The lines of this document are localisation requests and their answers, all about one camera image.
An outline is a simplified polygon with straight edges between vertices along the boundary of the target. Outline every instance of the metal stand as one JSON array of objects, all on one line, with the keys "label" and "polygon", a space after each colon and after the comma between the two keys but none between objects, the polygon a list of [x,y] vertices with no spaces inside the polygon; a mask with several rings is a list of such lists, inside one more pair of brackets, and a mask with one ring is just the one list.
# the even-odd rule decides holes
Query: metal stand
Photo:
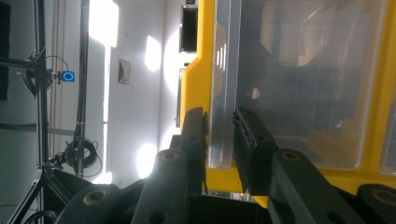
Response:
[{"label": "metal stand", "polygon": [[[89,25],[89,0],[81,1],[81,34],[80,34],[80,78],[78,93],[78,168],[77,175],[83,176],[84,142],[85,142],[85,110],[87,92],[87,62],[88,62],[88,25]],[[35,70],[35,92],[37,102],[38,136],[38,161],[37,177],[11,216],[8,223],[21,223],[32,202],[38,200],[38,210],[51,208],[61,212],[70,202],[73,195],[90,183],[73,175],[62,173],[47,165],[49,161],[48,144],[48,101],[47,101],[47,75],[46,66],[46,40],[44,0],[35,0],[35,49],[31,62],[23,60],[1,58],[0,65],[13,66]]]}]

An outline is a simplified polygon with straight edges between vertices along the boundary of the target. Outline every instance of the white wall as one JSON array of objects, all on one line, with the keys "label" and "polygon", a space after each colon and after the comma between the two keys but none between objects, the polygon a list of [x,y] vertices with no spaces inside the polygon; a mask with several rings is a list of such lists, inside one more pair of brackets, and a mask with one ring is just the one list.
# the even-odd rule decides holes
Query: white wall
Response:
[{"label": "white wall", "polygon": [[[124,188],[140,178],[139,153],[149,156],[157,150],[161,67],[148,69],[145,56],[150,35],[159,44],[154,54],[161,57],[164,1],[115,2],[120,21],[118,44],[111,50],[107,170],[113,174],[113,183]],[[130,85],[118,83],[120,59],[132,64]]]}]

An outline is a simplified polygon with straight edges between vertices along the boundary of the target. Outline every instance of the transparent plastic panel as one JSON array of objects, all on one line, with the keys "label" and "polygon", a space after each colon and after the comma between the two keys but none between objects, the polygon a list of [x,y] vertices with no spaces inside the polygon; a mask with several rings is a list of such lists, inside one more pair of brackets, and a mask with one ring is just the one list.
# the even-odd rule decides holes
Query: transparent plastic panel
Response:
[{"label": "transparent plastic panel", "polygon": [[219,0],[209,166],[232,163],[236,106],[320,168],[359,166],[384,5]]},{"label": "transparent plastic panel", "polygon": [[233,162],[233,112],[239,55],[240,0],[218,0],[214,40],[208,165],[229,169]]},{"label": "transparent plastic panel", "polygon": [[385,175],[396,175],[396,92],[393,97],[393,104],[389,111],[387,132],[382,148],[382,157],[379,172]]}]

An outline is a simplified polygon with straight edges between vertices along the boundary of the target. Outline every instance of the metal pole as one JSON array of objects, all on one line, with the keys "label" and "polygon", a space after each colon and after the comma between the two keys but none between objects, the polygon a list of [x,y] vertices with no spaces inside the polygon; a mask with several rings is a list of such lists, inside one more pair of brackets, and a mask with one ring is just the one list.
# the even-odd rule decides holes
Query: metal pole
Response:
[{"label": "metal pole", "polygon": [[88,41],[89,41],[90,0],[81,1],[81,25],[79,45],[79,92],[78,92],[78,176],[83,176],[84,142],[85,142],[85,109],[87,96]]},{"label": "metal pole", "polygon": [[26,62],[25,60],[18,59],[10,59],[0,57],[0,66],[9,66],[9,67],[19,67],[19,68],[30,68],[38,70],[40,67],[36,64],[36,62]]},{"label": "metal pole", "polygon": [[46,33],[44,21],[44,0],[35,0],[35,49],[36,72],[35,87],[37,92],[37,134],[38,134],[38,166],[49,159],[48,148],[48,111],[47,111],[47,66],[46,66]]}]

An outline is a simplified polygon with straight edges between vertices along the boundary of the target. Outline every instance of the yellow frame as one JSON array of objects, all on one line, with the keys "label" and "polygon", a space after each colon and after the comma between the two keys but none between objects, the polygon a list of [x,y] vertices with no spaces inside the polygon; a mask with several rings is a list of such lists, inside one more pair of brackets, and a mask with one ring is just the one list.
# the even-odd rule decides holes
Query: yellow frame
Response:
[{"label": "yellow frame", "polygon": [[[216,1],[201,0],[198,15],[197,58],[184,70],[181,87],[181,120],[197,106],[210,113],[211,74]],[[370,106],[367,134],[361,165],[355,171],[320,170],[336,187],[356,194],[358,187],[378,183],[396,189],[396,176],[378,172],[390,105],[396,88],[396,3],[388,0],[375,81]],[[207,185],[211,190],[241,192],[242,187],[235,165],[231,170],[206,169]],[[266,197],[255,197],[266,207]]]}]

